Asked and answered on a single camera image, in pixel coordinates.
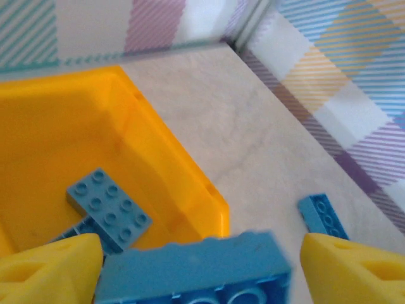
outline plaid wallpaper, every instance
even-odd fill
[[[262,0],[0,0],[0,73],[235,38]]]
[[[285,0],[242,59],[405,234],[405,0]]]

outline orange storage tray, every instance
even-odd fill
[[[153,219],[136,248],[227,236],[228,205],[120,67],[0,85],[0,256],[80,221],[66,188],[101,167]]]

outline blue duplo block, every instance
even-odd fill
[[[298,209],[309,232],[349,239],[325,193],[301,199],[298,202]]]
[[[99,234],[101,230],[102,228],[100,228],[91,217],[87,216],[82,221],[80,221],[76,226],[73,226],[72,228],[68,229],[51,242],[56,242],[61,239],[70,238],[72,236],[78,236],[79,234],[83,233]],[[112,255],[113,253],[122,252],[121,250],[119,252],[116,252],[114,250],[115,247],[114,246],[111,247],[111,244],[106,240],[100,239],[100,242],[101,246],[103,247],[104,255]]]
[[[100,168],[69,187],[66,198],[78,213],[94,221],[86,227],[91,227],[113,253],[129,248],[152,223]]]
[[[107,256],[96,304],[284,304],[291,267],[269,232]]]

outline gray countertop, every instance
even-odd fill
[[[295,267],[291,303],[312,303],[297,201],[327,193],[353,241],[405,254],[404,236],[226,47],[121,65],[231,210],[232,233],[271,229]]]

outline blue 2x4 brick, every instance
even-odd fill
[[[284,304],[291,267],[269,232],[107,256],[96,304]]]
[[[100,235],[102,228],[95,223],[94,219],[90,216],[86,216],[81,222],[79,222],[76,226],[68,229],[52,242],[59,241],[60,239],[71,238],[72,236],[78,236],[79,234],[83,233],[96,233]],[[100,239],[101,246],[103,247],[104,255],[112,255],[113,253],[118,253],[115,250],[115,246],[111,247],[111,241]]]
[[[298,209],[310,232],[349,239],[325,193],[303,198]]]
[[[66,197],[86,218],[57,239],[94,232],[106,255],[127,249],[152,222],[100,168],[69,187]]]

